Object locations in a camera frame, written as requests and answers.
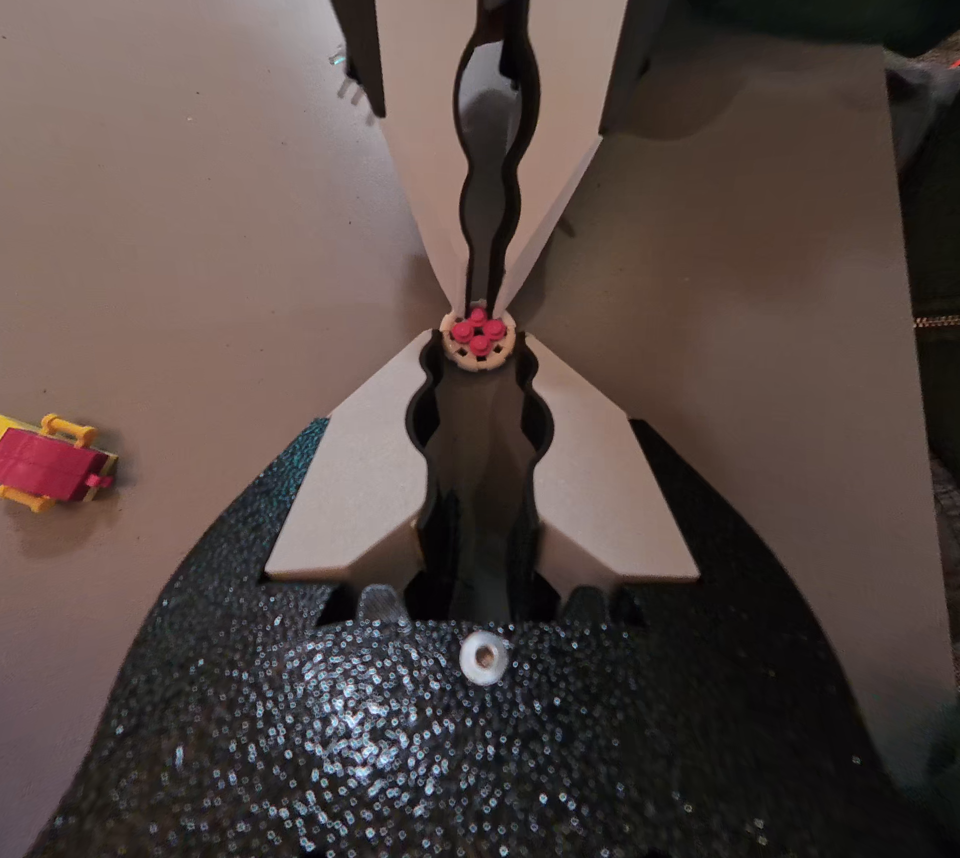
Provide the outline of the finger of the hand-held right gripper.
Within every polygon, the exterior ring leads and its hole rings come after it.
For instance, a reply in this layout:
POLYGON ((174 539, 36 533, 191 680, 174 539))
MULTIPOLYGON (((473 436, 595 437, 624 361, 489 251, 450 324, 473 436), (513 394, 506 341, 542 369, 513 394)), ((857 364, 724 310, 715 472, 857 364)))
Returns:
POLYGON ((375 0, 386 114, 381 130, 450 306, 466 305, 470 247, 461 203, 470 162, 457 86, 479 0, 375 0))
POLYGON ((522 288, 601 143, 628 0, 529 0, 538 78, 534 130, 517 168, 519 213, 493 309, 522 288))

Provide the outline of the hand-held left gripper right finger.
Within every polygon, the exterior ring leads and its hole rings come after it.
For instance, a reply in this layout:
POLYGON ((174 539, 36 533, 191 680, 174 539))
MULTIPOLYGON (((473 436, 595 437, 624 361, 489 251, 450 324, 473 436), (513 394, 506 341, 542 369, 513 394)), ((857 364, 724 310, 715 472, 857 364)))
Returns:
POLYGON ((534 571, 558 593, 692 583, 700 570, 627 414, 534 336, 531 391, 549 414, 533 469, 534 571))

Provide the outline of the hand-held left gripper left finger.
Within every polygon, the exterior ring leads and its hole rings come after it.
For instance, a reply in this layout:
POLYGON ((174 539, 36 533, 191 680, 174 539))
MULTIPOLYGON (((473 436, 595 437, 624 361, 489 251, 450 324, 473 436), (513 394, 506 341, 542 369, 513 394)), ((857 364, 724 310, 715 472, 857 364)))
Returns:
POLYGON ((427 444, 445 355, 426 330, 337 405, 266 564, 275 581, 360 590, 454 578, 454 525, 427 444))

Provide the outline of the round tan and pink lego piece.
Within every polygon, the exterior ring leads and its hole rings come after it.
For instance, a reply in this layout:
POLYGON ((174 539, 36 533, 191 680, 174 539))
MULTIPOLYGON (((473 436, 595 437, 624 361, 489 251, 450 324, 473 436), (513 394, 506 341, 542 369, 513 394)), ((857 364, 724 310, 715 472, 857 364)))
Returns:
POLYGON ((466 315, 447 313, 440 323, 445 357, 464 372, 490 372, 501 368, 513 355, 518 336, 516 322, 504 312, 491 317, 480 305, 466 315))

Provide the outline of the yellow and magenta lego assembly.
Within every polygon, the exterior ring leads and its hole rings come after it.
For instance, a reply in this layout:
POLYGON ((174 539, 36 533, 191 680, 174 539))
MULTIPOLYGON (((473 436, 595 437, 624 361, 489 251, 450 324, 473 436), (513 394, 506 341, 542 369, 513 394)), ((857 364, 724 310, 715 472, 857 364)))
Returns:
POLYGON ((45 512, 93 501, 114 484, 118 456, 97 428, 48 414, 39 424, 1 417, 1 497, 45 512))

